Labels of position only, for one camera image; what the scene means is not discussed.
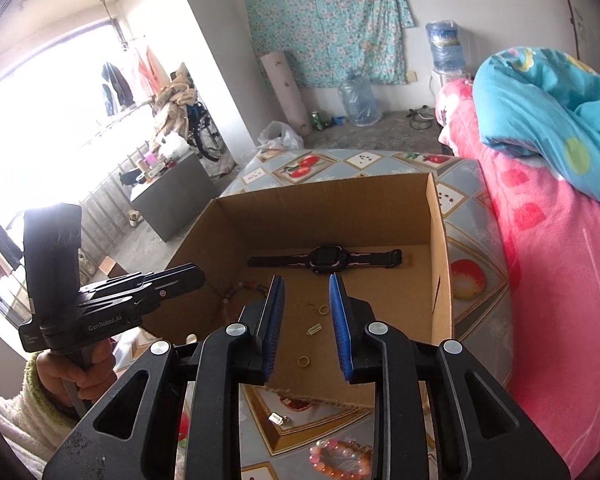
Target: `cardboard box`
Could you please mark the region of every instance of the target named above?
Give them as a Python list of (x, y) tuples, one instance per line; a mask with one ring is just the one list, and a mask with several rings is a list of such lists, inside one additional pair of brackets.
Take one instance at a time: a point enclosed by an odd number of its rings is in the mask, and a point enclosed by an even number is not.
[[(241, 290), (223, 315), (222, 297), (229, 288), (240, 281), (268, 286), (280, 274), (285, 314), (267, 387), (288, 397), (372, 407), (374, 386), (344, 381), (331, 316), (312, 308), (328, 303), (328, 277), (307, 269), (246, 265), (250, 256), (306, 253), (325, 243), (354, 251), (400, 248), (403, 264), (393, 269), (344, 270), (347, 293), (368, 301), (377, 319), (409, 338), (438, 344), (453, 336), (445, 231), (438, 192), (426, 173), (316, 182), (213, 200), (170, 263), (196, 264), (205, 272), (205, 286), (165, 302), (146, 316), (144, 327), (176, 344), (189, 333), (201, 339), (262, 297)], [(322, 330), (308, 335), (317, 323)], [(308, 367), (299, 367), (300, 356), (310, 359)]]
[(124, 267), (110, 256), (105, 256), (98, 268), (104, 272), (107, 278), (119, 278), (128, 274)]

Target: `sleeve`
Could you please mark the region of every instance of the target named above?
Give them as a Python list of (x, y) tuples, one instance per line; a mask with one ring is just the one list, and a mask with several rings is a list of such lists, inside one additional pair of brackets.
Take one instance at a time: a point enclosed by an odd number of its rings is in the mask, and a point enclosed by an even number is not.
[(75, 421), (46, 398), (32, 354), (24, 370), (22, 390), (13, 399), (0, 397), (0, 432), (16, 456), (37, 477), (69, 435)]

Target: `bead necklace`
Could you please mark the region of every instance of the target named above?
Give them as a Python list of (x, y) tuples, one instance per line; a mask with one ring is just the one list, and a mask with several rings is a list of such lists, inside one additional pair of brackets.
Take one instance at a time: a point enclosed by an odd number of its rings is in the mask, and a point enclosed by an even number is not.
[[(342, 470), (325, 463), (328, 452), (334, 458), (344, 460), (341, 466), (345, 464), (350, 465), (352, 466), (352, 470)], [(334, 438), (319, 440), (311, 447), (309, 453), (309, 462), (314, 466), (314, 469), (330, 478), (362, 480), (371, 474), (373, 448), (370, 446), (360, 446), (353, 440), (349, 440), (348, 442)]]

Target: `human hand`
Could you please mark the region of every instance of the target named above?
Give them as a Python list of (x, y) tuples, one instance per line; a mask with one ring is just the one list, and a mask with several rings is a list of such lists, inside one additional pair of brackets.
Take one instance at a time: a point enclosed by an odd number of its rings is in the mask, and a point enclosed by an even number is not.
[(49, 400), (57, 401), (63, 406), (72, 407), (73, 404), (62, 380), (71, 381), (78, 386), (78, 397), (83, 400), (98, 400), (116, 382), (113, 367), (116, 358), (112, 354), (113, 343), (106, 339), (100, 341), (93, 349), (91, 356), (92, 365), (88, 370), (82, 370), (65, 356), (52, 354), (45, 350), (36, 358), (38, 377), (43, 388), (52, 397)]

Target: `blue blanket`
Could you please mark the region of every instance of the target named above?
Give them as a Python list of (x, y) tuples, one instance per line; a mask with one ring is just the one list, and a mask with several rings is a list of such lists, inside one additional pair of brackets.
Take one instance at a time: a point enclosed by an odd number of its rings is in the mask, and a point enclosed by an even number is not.
[(600, 202), (600, 75), (563, 52), (512, 48), (474, 83), (480, 140), (510, 156), (540, 153)]

